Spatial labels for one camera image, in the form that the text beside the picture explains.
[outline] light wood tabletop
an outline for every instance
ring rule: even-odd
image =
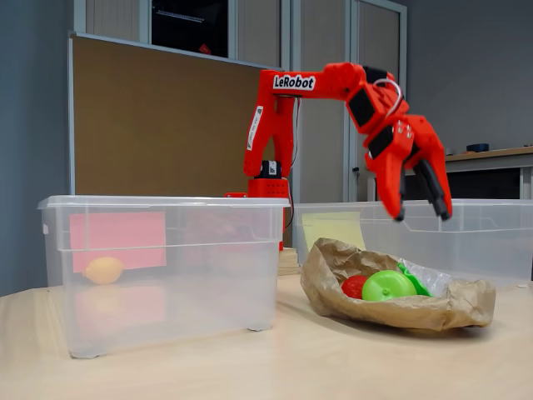
[[[405,331],[317,316],[279,277],[274,328],[68,356],[47,289],[0,298],[0,399],[533,398],[533,288],[489,328]]]

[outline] lemon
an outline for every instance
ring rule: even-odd
[[[115,282],[124,269],[124,263],[114,257],[100,257],[92,260],[83,276],[98,285],[108,285]]]

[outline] plastic storage box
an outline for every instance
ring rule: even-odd
[[[42,202],[48,285],[71,355],[269,328],[286,206],[276,198]]]
[[[404,205],[403,222],[392,221],[379,202],[296,205],[298,262],[324,236],[459,278],[497,286],[531,280],[533,201],[454,200],[453,217],[444,223],[425,201]]]

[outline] red robot arm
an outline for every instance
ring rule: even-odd
[[[427,120],[406,114],[409,106],[390,73],[350,62],[327,64],[321,72],[261,71],[256,109],[248,129],[244,173],[251,197],[287,197],[291,171],[295,98],[330,98],[346,103],[357,131],[367,135],[366,165],[390,215],[404,217],[405,169],[426,186],[437,216],[451,217],[444,148]],[[275,161],[262,154],[273,138]]]

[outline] red plastic tomato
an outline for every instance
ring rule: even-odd
[[[346,281],[344,281],[341,289],[349,298],[363,299],[362,290],[366,280],[367,277],[363,277],[362,275],[349,277]]]

